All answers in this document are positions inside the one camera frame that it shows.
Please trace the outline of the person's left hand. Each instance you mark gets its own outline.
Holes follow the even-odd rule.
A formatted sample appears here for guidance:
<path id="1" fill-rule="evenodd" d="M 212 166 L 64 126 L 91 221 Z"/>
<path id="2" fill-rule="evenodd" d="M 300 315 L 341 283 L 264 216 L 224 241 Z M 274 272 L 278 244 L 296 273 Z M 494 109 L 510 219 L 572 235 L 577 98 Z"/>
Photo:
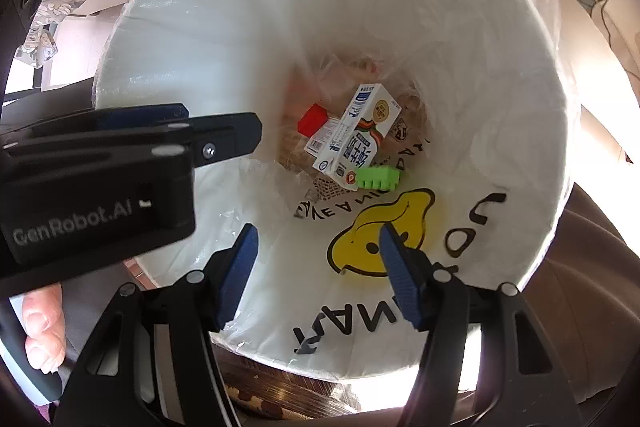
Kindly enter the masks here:
<path id="1" fill-rule="evenodd" d="M 61 285 L 29 291 L 22 304 L 22 321 L 29 365 L 43 374 L 56 372 L 66 355 Z"/>

